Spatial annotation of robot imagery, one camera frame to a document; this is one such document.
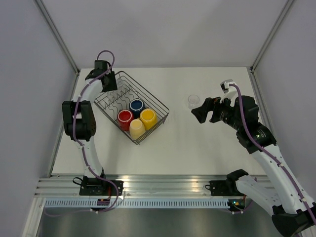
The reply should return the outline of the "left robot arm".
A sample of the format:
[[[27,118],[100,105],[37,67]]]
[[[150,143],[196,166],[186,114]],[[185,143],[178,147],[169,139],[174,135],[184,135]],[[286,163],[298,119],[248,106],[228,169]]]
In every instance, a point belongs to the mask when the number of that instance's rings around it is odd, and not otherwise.
[[[62,103],[64,131],[77,145],[84,164],[83,181],[91,181],[90,189],[98,196],[107,192],[107,182],[111,181],[105,178],[95,148],[96,120],[92,104],[99,94],[117,90],[112,66],[108,61],[95,60],[94,69],[86,77],[78,96]]]

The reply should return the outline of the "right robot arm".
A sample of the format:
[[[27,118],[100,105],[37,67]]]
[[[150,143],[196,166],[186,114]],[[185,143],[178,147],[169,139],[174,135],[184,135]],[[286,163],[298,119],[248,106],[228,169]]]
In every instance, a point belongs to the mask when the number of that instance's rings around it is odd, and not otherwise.
[[[230,105],[229,99],[206,98],[192,114],[199,123],[206,121],[212,112],[211,123],[224,122],[236,130],[239,143],[260,164],[275,188],[272,192],[254,180],[243,169],[226,176],[224,193],[230,196],[247,196],[261,206],[270,216],[275,228],[284,237],[314,226],[316,202],[294,179],[277,141],[267,127],[259,122],[259,107],[254,98],[241,96]]]

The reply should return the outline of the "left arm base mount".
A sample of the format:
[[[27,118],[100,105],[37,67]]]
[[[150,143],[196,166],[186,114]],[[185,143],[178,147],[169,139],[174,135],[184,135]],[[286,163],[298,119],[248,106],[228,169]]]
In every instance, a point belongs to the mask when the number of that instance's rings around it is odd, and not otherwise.
[[[113,184],[97,178],[75,177],[73,183],[80,186],[80,196],[116,196]]]

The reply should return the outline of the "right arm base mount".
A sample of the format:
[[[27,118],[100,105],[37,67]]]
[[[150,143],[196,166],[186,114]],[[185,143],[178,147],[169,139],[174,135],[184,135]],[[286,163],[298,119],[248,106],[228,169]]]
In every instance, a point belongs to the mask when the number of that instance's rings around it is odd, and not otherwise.
[[[230,191],[224,180],[211,180],[204,187],[210,191],[212,197],[240,196],[240,193]]]

